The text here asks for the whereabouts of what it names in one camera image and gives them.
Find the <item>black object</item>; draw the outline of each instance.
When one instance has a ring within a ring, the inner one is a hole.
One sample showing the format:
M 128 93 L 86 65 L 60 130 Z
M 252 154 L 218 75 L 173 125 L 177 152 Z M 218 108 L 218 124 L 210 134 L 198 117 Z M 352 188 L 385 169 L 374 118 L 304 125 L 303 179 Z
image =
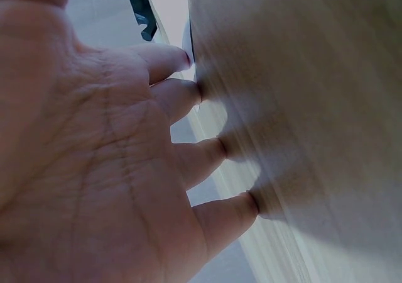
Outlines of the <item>black object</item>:
M 138 25 L 146 24 L 147 27 L 141 32 L 145 41 L 152 41 L 158 27 L 156 26 L 155 16 L 152 12 L 149 0 L 130 0 L 131 6 Z

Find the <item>wood grain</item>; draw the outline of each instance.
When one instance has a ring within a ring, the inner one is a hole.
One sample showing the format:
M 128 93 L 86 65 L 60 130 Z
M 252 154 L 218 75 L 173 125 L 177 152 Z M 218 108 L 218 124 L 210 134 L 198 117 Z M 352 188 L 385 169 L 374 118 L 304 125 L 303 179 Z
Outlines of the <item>wood grain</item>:
M 223 196 L 259 282 L 402 281 L 402 0 L 189 0 Z

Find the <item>hand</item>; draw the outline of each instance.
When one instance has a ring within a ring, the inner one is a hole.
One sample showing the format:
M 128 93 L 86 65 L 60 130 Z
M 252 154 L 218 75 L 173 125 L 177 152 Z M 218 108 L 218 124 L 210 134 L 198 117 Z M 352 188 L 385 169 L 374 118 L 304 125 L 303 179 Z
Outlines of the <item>hand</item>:
M 175 47 L 80 43 L 67 0 L 0 0 L 0 276 L 186 282 L 257 215 L 248 194 L 192 208 L 225 159 L 172 144 L 200 102 Z

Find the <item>gray floor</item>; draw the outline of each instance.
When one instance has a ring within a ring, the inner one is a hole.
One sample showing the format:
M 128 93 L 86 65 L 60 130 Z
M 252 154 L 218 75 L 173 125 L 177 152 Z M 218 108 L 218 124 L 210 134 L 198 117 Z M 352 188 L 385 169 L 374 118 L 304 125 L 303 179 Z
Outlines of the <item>gray floor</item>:
M 142 42 L 128 0 L 70 0 L 67 13 L 79 38 L 97 47 L 125 47 Z M 195 142 L 187 119 L 171 127 L 174 143 Z M 212 178 L 188 192 L 192 205 L 219 199 Z M 234 242 L 208 263 L 191 283 L 255 283 L 240 243 Z

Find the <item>palm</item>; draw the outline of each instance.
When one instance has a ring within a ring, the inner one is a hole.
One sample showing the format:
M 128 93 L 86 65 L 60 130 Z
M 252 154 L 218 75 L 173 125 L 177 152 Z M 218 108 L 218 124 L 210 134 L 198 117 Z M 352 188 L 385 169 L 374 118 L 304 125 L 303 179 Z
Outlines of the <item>palm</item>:
M 165 80 L 186 66 L 183 51 L 85 47 L 45 3 L 0 2 L 0 26 L 10 26 L 0 27 L 10 277 L 27 267 L 18 279 L 184 282 L 253 222 L 246 196 L 188 202 L 224 150 L 170 141 L 170 125 L 200 100 L 194 83 Z

